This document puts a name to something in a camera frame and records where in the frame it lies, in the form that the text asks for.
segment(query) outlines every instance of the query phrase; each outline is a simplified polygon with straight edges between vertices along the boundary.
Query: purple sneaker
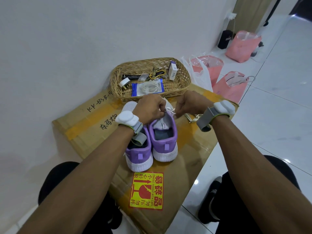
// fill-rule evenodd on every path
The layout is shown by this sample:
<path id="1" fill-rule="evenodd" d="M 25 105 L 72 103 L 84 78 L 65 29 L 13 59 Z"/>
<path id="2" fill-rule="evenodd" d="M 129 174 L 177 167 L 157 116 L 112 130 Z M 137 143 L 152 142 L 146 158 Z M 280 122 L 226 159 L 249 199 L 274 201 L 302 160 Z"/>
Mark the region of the purple sneaker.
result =
<path id="1" fill-rule="evenodd" d="M 133 101 L 127 102 L 122 111 L 132 112 L 136 104 L 137 103 Z M 143 126 L 141 133 L 144 133 L 147 137 L 143 145 L 138 146 L 130 141 L 125 152 L 127 165 L 133 172 L 146 171 L 153 165 L 152 143 L 146 126 Z"/>
<path id="2" fill-rule="evenodd" d="M 153 156 L 157 161 L 170 162 L 177 157 L 177 126 L 170 113 L 149 125 Z"/>

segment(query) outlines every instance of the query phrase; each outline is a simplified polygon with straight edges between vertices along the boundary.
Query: red arrow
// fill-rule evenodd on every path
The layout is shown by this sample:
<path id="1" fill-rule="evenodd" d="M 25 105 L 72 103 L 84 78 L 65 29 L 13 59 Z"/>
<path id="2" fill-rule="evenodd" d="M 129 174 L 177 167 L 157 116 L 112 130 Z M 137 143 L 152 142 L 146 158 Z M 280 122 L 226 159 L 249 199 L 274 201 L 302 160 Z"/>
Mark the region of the red arrow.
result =
<path id="1" fill-rule="evenodd" d="M 134 180 L 134 182 L 151 183 L 149 180 Z"/>

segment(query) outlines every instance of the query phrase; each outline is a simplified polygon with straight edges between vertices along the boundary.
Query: forearm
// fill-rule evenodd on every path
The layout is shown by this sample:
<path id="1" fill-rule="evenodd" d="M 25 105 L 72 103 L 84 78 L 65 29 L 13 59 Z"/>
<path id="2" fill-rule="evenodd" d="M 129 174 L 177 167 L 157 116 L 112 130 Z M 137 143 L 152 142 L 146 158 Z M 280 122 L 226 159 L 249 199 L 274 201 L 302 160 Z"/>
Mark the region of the forearm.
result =
<path id="1" fill-rule="evenodd" d="M 22 233 L 81 233 L 103 201 L 134 132 L 120 125 L 46 197 Z"/>
<path id="2" fill-rule="evenodd" d="M 227 116 L 212 121 L 233 184 L 264 233 L 312 233 L 312 205 Z"/>

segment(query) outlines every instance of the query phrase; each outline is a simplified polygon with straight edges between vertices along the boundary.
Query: dark doorway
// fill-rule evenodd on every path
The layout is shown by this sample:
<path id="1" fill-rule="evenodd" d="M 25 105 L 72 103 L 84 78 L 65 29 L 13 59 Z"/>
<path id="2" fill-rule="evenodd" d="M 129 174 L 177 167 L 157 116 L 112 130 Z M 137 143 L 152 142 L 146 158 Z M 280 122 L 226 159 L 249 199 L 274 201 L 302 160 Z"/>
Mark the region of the dark doorway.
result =
<path id="1" fill-rule="evenodd" d="M 312 0 L 298 0 L 297 4 L 291 11 L 291 15 L 312 21 Z"/>

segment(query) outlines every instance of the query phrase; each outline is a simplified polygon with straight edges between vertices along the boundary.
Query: wicker basket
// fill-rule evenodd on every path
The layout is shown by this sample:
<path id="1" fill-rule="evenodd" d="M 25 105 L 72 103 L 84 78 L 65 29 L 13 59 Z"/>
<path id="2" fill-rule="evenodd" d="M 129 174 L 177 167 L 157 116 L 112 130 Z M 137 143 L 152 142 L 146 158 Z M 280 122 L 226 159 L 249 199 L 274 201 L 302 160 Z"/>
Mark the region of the wicker basket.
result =
<path id="1" fill-rule="evenodd" d="M 110 75 L 111 78 L 111 88 L 113 94 L 120 98 L 123 102 L 128 101 L 138 101 L 141 97 L 131 97 L 132 85 L 131 83 L 137 83 L 137 80 L 132 80 L 127 86 L 127 90 L 119 87 L 121 81 L 121 76 L 123 74 L 140 75 L 142 73 L 151 73 L 153 68 L 155 69 L 168 69 L 170 61 L 175 61 L 177 63 L 177 75 L 174 80 L 163 79 L 163 86 L 165 92 L 161 93 L 162 97 L 173 97 L 183 94 L 187 87 L 191 83 L 191 77 L 188 71 L 185 69 L 184 65 L 175 58 L 154 58 L 148 60 L 126 62 L 117 66 Z"/>

